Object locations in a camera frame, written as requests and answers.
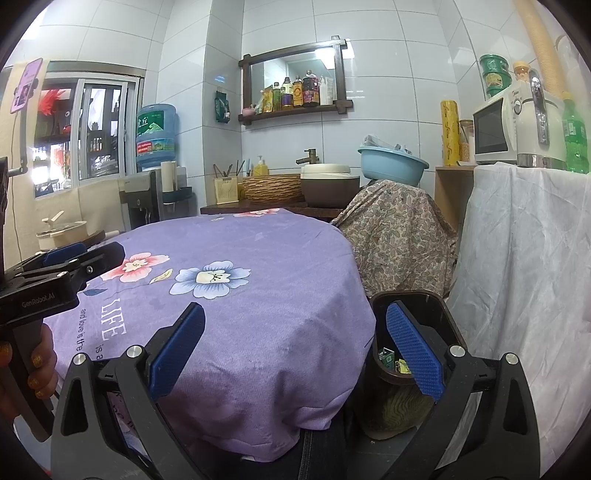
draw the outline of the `green plastic bottle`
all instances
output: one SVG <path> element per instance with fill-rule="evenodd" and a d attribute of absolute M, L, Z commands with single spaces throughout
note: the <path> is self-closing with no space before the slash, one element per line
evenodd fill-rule
<path fill-rule="evenodd" d="M 562 127 L 566 143 L 566 167 L 570 171 L 589 173 L 585 123 L 574 107 L 573 96 L 569 92 L 564 92 L 562 97 L 564 99 Z"/>

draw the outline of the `pipe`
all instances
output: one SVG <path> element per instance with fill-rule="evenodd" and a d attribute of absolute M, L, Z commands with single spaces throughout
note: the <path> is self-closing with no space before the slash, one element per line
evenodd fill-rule
<path fill-rule="evenodd" d="M 534 47 L 544 77 L 544 88 L 552 95 L 562 98 L 562 93 L 567 90 L 566 80 L 548 30 L 531 0 L 513 2 Z"/>

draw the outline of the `blue flower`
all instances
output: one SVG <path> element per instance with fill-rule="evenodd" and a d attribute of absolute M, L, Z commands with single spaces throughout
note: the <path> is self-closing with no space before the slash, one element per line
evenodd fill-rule
<path fill-rule="evenodd" d="M 181 270 L 175 277 L 178 283 L 170 289 L 170 294 L 181 295 L 193 290 L 195 298 L 213 300 L 228 295 L 231 288 L 246 285 L 248 280 L 244 279 L 250 274 L 250 269 L 234 268 L 228 260 L 213 262 L 203 268 Z"/>

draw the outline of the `window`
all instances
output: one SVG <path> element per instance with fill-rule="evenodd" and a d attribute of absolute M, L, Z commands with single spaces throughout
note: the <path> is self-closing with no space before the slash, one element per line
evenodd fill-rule
<path fill-rule="evenodd" d="M 105 73 L 47 74 L 35 128 L 35 196 L 136 173 L 139 81 Z"/>

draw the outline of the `hand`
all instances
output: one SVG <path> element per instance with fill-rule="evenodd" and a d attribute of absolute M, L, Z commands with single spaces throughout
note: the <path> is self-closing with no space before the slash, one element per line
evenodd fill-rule
<path fill-rule="evenodd" d="M 6 367 L 12 359 L 12 347 L 8 342 L 0 342 L 0 367 Z M 28 378 L 28 385 L 35 390 L 35 396 L 45 400 L 53 395 L 57 386 L 56 363 L 57 355 L 53 351 L 53 334 L 45 325 L 41 327 L 41 343 L 33 350 L 31 362 L 36 368 Z M 0 415 L 10 423 L 20 413 L 0 384 Z"/>

